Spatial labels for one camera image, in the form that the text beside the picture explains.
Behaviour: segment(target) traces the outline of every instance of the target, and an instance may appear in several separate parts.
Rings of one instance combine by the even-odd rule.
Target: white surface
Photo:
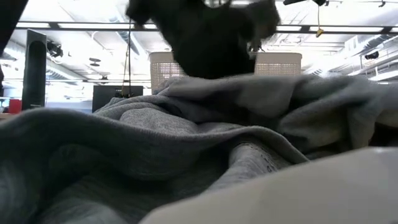
[[[155,210],[141,224],[393,224],[398,149],[364,149],[292,167]]]

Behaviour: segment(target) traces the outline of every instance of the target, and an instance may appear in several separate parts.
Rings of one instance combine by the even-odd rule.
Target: gray fabric
[[[169,80],[94,115],[0,123],[0,223],[137,223],[160,205],[366,146],[395,85],[357,77]]]

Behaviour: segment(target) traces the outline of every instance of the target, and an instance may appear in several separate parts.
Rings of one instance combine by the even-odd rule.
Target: laundry basket
[[[149,61],[152,93],[170,77],[185,75],[180,65],[174,61],[171,52],[153,52],[149,55]]]
[[[255,75],[300,75],[299,53],[257,53]]]

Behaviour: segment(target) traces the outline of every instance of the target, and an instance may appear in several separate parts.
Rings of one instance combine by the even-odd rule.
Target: black speaker
[[[122,86],[94,86],[93,91],[93,113],[105,106],[111,98],[121,95]],[[129,87],[123,87],[123,95],[129,93]],[[143,86],[131,86],[131,96],[142,96],[144,94]]]
[[[44,107],[47,36],[27,30],[22,110]]]

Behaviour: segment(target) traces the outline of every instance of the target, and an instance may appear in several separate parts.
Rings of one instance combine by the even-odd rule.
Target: ceiling
[[[243,0],[233,1],[234,5],[248,3],[249,1]],[[127,0],[29,0],[20,21],[128,22],[128,19],[124,16],[126,5]],[[398,24],[398,17],[396,16],[398,0],[386,1],[384,7],[379,7],[380,1],[365,0],[330,1],[328,6],[320,8],[312,1],[285,6],[282,1],[277,0],[276,5],[282,24],[317,25],[318,18],[320,24],[324,26],[395,26]],[[107,77],[108,80],[123,80],[124,74],[128,73],[128,65],[126,65],[127,42],[123,38],[123,35],[126,35],[127,32],[123,34],[103,31],[43,30],[41,32],[46,34],[49,40],[62,45],[64,56],[55,59],[49,58],[51,59],[48,61],[50,63],[47,63],[48,67],[61,71],[59,72],[61,77],[66,74],[64,75],[66,78],[97,80]],[[15,30],[9,51],[6,51],[6,53],[19,51],[20,54],[11,56],[17,59],[18,57],[23,58],[21,53],[24,52],[26,33],[26,30]],[[270,41],[264,43],[263,49],[268,52],[301,53],[303,55],[302,70],[311,72],[344,52],[346,41],[353,37],[354,35],[323,34],[316,38],[314,34],[277,34]],[[131,41],[140,53],[139,55],[134,52],[131,54],[131,79],[133,84],[150,88],[148,55],[151,52],[169,51],[170,47],[158,32],[133,32]],[[381,56],[388,56],[390,53],[388,50],[383,52],[381,49]],[[100,66],[91,66],[90,64],[93,62],[89,58],[100,59]],[[390,60],[389,65],[393,66],[395,62],[395,60]],[[333,71],[346,75],[358,69],[363,69],[359,58],[352,63],[353,66],[336,66],[328,69],[328,72]],[[23,77],[23,63],[21,61],[12,62],[10,67],[15,67],[18,71],[7,69],[5,71],[6,79]],[[59,85],[59,88],[71,88],[73,86],[73,91],[80,91],[84,87],[84,93],[77,95],[91,97],[90,89],[92,89],[94,83],[62,84],[62,86],[59,83],[52,83],[51,85]],[[9,82],[8,86],[18,88],[20,85],[12,85]]]

